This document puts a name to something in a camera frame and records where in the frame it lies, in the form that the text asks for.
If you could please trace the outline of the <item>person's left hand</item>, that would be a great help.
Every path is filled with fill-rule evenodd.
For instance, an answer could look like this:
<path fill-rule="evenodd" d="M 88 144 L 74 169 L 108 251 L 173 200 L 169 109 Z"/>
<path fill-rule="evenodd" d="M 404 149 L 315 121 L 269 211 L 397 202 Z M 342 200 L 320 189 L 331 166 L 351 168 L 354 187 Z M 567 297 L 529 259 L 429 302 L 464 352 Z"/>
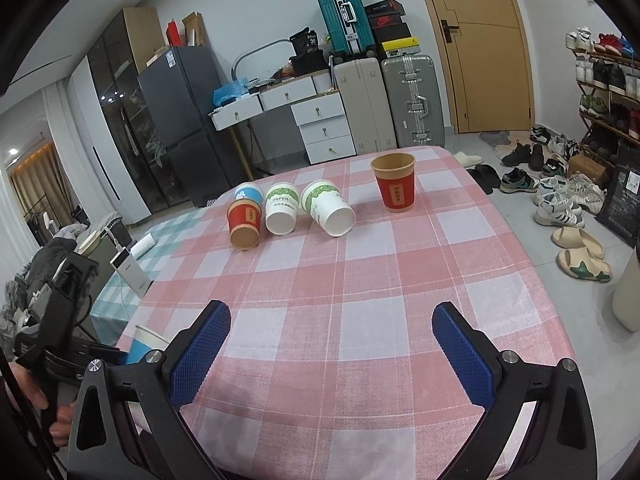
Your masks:
<path fill-rule="evenodd" d="M 21 389 L 26 399 L 36 408 L 45 410 L 49 406 L 49 402 L 35 379 L 29 373 L 29 370 L 26 370 L 26 368 L 15 362 L 11 362 L 9 367 L 12 370 L 18 388 Z M 49 428 L 53 443 L 58 448 L 64 448 L 64 446 L 68 445 L 68 439 L 72 432 L 74 413 L 75 403 L 58 407 L 56 421 Z"/>

